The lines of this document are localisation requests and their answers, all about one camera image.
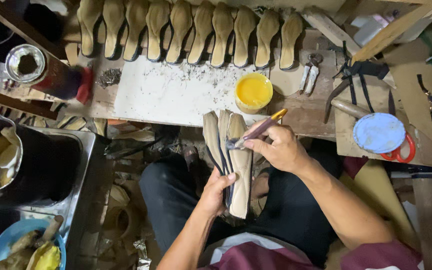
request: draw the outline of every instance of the insole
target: insole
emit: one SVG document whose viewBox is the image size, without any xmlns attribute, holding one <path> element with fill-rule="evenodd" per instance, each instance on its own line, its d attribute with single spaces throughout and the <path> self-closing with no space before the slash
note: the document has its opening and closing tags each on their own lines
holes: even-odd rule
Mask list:
<svg viewBox="0 0 432 270">
<path fill-rule="evenodd" d="M 123 59 L 134 61 L 139 46 L 139 36 L 146 26 L 148 0 L 129 0 L 126 6 L 126 21 L 128 22 L 128 39 L 124 47 Z"/>
<path fill-rule="evenodd" d="M 279 15 L 273 10 L 267 9 L 259 21 L 256 29 L 258 38 L 258 50 L 254 65 L 257 68 L 264 68 L 269 65 L 271 59 L 271 40 L 279 31 Z"/>
<path fill-rule="evenodd" d="M 185 0 L 177 0 L 169 18 L 173 26 L 173 37 L 167 50 L 166 62 L 174 64 L 180 58 L 184 37 L 193 26 L 191 5 Z"/>
<path fill-rule="evenodd" d="M 227 4 L 219 2 L 213 13 L 214 48 L 211 55 L 211 65 L 220 67 L 224 64 L 224 56 L 228 45 L 228 38 L 233 31 L 233 16 Z"/>
<path fill-rule="evenodd" d="M 215 7 L 207 0 L 201 2 L 194 16 L 194 41 L 189 52 L 188 63 L 191 65 L 198 64 L 201 60 L 201 55 L 205 49 L 205 43 L 208 36 L 213 32 L 213 12 Z"/>
<path fill-rule="evenodd" d="M 103 19 L 106 25 L 106 41 L 104 44 L 104 57 L 112 58 L 118 46 L 118 35 L 124 23 L 123 0 L 105 0 Z"/>
<path fill-rule="evenodd" d="M 294 46 L 296 40 L 303 31 L 303 20 L 296 12 L 291 13 L 281 28 L 281 57 L 279 58 L 279 68 L 282 70 L 290 69 L 294 65 Z"/>
<path fill-rule="evenodd" d="M 214 165 L 218 168 L 221 174 L 223 172 L 223 164 L 221 162 L 221 154 L 219 152 L 218 142 L 218 116 L 214 111 L 206 113 L 202 116 L 202 133 L 209 157 Z"/>
<path fill-rule="evenodd" d="M 237 67 L 248 64 L 249 36 L 256 27 L 255 13 L 246 6 L 241 6 L 234 21 L 234 35 L 236 46 L 234 49 L 233 63 Z"/>
<path fill-rule="evenodd" d="M 170 4 L 164 0 L 153 2 L 146 15 L 148 26 L 148 60 L 156 62 L 161 58 L 161 28 L 170 18 Z"/>
<path fill-rule="evenodd" d="M 228 138 L 240 138 L 246 131 L 246 122 L 241 114 L 233 113 L 227 127 Z M 229 150 L 233 171 L 237 175 L 232 189 L 232 201 L 229 213 L 238 218 L 246 218 L 250 196 L 253 151 L 250 149 Z"/>
<path fill-rule="evenodd" d="M 219 119 L 218 119 L 218 131 L 219 131 L 219 145 L 221 147 L 221 152 L 223 152 L 224 160 L 226 161 L 224 174 L 228 175 L 231 173 L 229 162 L 228 152 L 226 151 L 226 134 L 228 134 L 228 124 L 230 122 L 231 111 L 229 109 L 221 109 L 219 110 Z"/>
<path fill-rule="evenodd" d="M 90 56 L 94 49 L 95 24 L 103 12 L 104 0 L 81 0 L 76 16 L 81 27 L 81 53 Z"/>
</svg>

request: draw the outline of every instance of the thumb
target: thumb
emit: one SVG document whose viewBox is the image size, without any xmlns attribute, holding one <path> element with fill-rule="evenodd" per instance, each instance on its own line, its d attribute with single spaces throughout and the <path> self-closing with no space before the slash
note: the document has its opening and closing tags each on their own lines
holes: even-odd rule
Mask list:
<svg viewBox="0 0 432 270">
<path fill-rule="evenodd" d="M 250 140 L 244 141 L 244 147 L 247 147 L 247 148 L 253 150 L 254 152 L 258 152 L 261 155 L 266 156 L 267 154 L 269 154 L 269 151 L 271 150 L 272 145 L 265 143 L 264 141 L 262 141 L 260 139 L 250 139 Z"/>
<path fill-rule="evenodd" d="M 236 173 L 233 172 L 231 174 L 220 176 L 218 180 L 216 181 L 215 185 L 220 189 L 223 190 L 225 187 L 230 186 L 236 181 Z"/>
</svg>

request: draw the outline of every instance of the hand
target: hand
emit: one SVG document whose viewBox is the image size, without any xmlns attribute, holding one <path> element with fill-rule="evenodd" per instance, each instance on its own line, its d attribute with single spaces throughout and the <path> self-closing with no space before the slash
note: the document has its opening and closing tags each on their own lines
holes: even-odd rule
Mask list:
<svg viewBox="0 0 432 270">
<path fill-rule="evenodd" d="M 223 205 L 223 190 L 235 181 L 235 173 L 220 176 L 219 170 L 215 166 L 207 184 L 204 186 L 201 199 L 199 199 L 195 211 L 199 211 L 211 219 L 221 215 L 225 210 L 225 206 Z"/>
<path fill-rule="evenodd" d="M 255 130 L 264 121 L 255 123 L 244 135 Z M 264 142 L 262 139 L 265 136 L 273 139 L 273 144 Z M 261 153 L 276 169 L 295 175 L 303 172 L 303 169 L 312 161 L 289 126 L 274 125 L 269 127 L 260 138 L 246 140 L 244 146 Z"/>
</svg>

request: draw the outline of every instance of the black pants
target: black pants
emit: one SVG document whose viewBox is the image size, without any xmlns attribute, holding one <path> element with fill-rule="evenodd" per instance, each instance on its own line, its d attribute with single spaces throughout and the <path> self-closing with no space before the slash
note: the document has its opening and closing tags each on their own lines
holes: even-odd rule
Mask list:
<svg viewBox="0 0 432 270">
<path fill-rule="evenodd" d="M 342 169 L 337 155 L 327 151 L 313 151 L 309 155 L 339 178 Z M 156 241 L 165 253 L 198 203 L 195 182 L 183 156 L 174 154 L 150 164 L 142 174 L 140 186 Z M 318 267 L 324 266 L 329 245 L 337 237 L 303 181 L 275 168 L 270 169 L 269 193 L 261 215 L 241 228 L 233 228 L 217 218 L 207 245 L 243 232 L 290 243 L 306 253 Z"/>
</svg>

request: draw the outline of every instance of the scissors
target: scissors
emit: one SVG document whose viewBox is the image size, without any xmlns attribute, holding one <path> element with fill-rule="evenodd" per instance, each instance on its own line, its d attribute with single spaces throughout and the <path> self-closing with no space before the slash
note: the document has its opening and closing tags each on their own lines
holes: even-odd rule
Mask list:
<svg viewBox="0 0 432 270">
<path fill-rule="evenodd" d="M 411 137 L 411 135 L 407 131 L 405 140 L 409 144 L 409 155 L 406 158 L 401 157 L 401 146 L 398 146 L 398 148 L 391 151 L 391 156 L 388 156 L 389 153 L 381 154 L 382 158 L 387 161 L 397 160 L 400 163 L 410 163 L 413 160 L 414 155 L 416 154 L 416 146 L 414 144 L 413 137 Z"/>
</svg>

